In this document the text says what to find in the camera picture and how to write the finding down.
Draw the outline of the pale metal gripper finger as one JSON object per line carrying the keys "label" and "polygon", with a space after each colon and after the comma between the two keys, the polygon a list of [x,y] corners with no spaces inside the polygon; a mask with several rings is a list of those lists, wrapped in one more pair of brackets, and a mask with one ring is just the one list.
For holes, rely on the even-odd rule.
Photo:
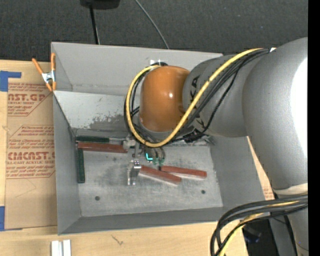
{"label": "pale metal gripper finger", "polygon": [[132,167],[128,172],[128,181],[127,184],[129,186],[134,186],[137,182],[138,175],[141,170],[141,164],[139,160],[134,160],[132,162]]}
{"label": "pale metal gripper finger", "polygon": [[131,137],[110,137],[109,143],[113,145],[121,145],[123,148],[132,148],[136,145],[136,141]]}

